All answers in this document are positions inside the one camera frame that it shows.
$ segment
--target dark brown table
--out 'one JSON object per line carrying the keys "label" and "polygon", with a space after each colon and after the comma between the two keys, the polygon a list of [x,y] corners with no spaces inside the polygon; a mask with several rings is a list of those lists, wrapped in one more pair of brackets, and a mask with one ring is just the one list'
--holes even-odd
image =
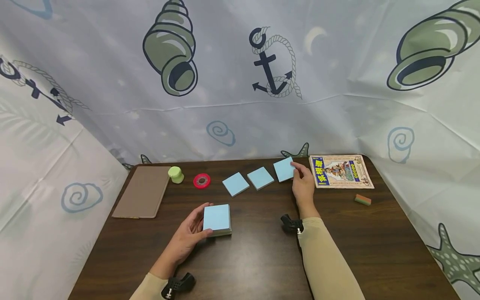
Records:
{"label": "dark brown table", "polygon": [[[190,272],[197,283],[177,299],[312,299],[297,237],[281,229],[283,214],[298,218],[291,182],[275,181],[260,191],[251,185],[234,198],[222,184],[235,172],[246,178],[259,167],[276,178],[272,164],[279,160],[176,163],[185,180],[168,184],[155,219],[107,219],[70,299],[127,300],[179,224],[204,202],[230,204],[233,234],[207,240],[179,267],[178,277]],[[306,158],[295,161],[308,166]],[[458,299],[376,168],[365,162],[374,190],[315,192],[315,205],[365,298]],[[192,184],[199,173],[212,178],[205,190]],[[357,193],[371,198],[372,205],[354,202]]]}

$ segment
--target green seashell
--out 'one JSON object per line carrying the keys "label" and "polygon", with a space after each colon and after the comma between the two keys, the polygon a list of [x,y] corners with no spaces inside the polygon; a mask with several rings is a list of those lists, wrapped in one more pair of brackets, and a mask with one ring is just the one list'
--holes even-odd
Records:
{"label": "green seashell", "polygon": [[400,40],[387,86],[409,91],[434,82],[480,39],[480,3],[461,1],[416,24]]}
{"label": "green seashell", "polygon": [[184,96],[197,85],[197,67],[192,60],[195,46],[192,22],[183,1],[168,1],[148,30],[143,48],[170,95]]}

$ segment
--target starfish print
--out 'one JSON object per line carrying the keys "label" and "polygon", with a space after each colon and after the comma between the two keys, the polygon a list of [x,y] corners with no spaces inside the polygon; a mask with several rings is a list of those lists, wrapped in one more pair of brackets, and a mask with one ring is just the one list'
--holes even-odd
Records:
{"label": "starfish print", "polygon": [[438,225],[440,248],[427,245],[433,257],[442,264],[442,270],[451,284],[463,281],[480,295],[480,281],[475,273],[480,271],[480,256],[457,252],[448,237],[445,225]]}
{"label": "starfish print", "polygon": [[303,147],[298,152],[298,154],[291,154],[285,150],[280,151],[284,157],[308,157],[308,143],[303,144]]}
{"label": "starfish print", "polygon": [[[140,158],[142,159],[142,164],[151,164],[152,163],[146,155],[140,154]],[[131,170],[133,168],[133,165],[130,165],[130,164],[122,164],[122,165],[127,170]]]}

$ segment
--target black wrist strap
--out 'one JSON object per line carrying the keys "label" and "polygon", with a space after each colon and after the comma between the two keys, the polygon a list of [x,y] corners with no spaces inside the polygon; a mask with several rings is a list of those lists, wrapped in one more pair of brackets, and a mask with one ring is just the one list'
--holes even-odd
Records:
{"label": "black wrist strap", "polygon": [[161,294],[163,298],[173,300],[176,292],[191,291],[194,285],[195,277],[190,273],[185,274],[182,279],[171,277]]}
{"label": "black wrist strap", "polygon": [[286,232],[295,232],[301,234],[303,231],[303,222],[302,220],[292,220],[288,214],[283,215],[280,220],[283,222],[283,230]]}

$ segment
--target hand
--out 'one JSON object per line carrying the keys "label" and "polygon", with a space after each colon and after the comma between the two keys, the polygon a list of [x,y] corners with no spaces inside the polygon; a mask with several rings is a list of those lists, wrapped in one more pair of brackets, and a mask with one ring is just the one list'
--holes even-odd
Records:
{"label": "hand", "polygon": [[311,216],[320,217],[313,204],[313,193],[315,192],[315,178],[310,170],[299,163],[291,162],[295,167],[293,170],[292,191],[297,200],[297,206],[300,211],[300,218],[304,219]]}
{"label": "hand", "polygon": [[168,279],[173,275],[177,266],[187,259],[195,245],[212,235],[211,229],[202,230],[204,208],[212,205],[213,203],[204,203],[189,214],[180,224],[150,273],[158,278]]}

